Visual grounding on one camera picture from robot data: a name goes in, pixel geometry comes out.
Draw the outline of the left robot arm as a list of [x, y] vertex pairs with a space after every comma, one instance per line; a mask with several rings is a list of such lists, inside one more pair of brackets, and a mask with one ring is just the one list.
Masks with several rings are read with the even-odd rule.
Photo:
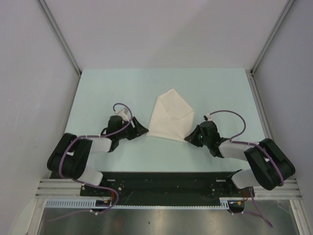
[[87, 166], [89, 156], [99, 152], [113, 152], [119, 146], [120, 140], [130, 141], [148, 132], [135, 117], [126, 121], [122, 116], [111, 116], [108, 126], [102, 130], [100, 136], [78, 138], [71, 133], [63, 134], [47, 161], [47, 168], [59, 173], [62, 178], [89, 184], [96, 195], [104, 195], [108, 190], [108, 183], [102, 180], [101, 172]]

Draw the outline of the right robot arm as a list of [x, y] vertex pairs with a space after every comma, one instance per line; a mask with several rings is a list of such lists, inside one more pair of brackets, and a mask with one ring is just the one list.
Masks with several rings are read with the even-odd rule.
[[250, 168], [238, 170], [230, 176], [225, 190], [230, 196], [238, 196], [244, 188], [261, 186], [266, 190], [284, 185], [284, 181], [295, 174], [295, 166], [269, 138], [260, 142], [234, 141], [222, 138], [213, 121], [197, 125], [185, 137], [196, 147], [207, 147], [213, 157], [234, 158], [248, 162]]

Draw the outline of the white cloth napkin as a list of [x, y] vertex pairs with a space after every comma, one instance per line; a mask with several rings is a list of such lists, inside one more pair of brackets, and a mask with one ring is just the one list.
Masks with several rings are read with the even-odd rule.
[[179, 93], [171, 89], [157, 97], [147, 136], [184, 142], [192, 132], [194, 113]]

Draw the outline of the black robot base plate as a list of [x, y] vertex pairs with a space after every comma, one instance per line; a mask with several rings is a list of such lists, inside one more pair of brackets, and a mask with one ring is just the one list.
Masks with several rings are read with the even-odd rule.
[[222, 197], [242, 199], [256, 185], [235, 186], [237, 172], [103, 172], [100, 187], [86, 183], [81, 196], [119, 206], [216, 206]]

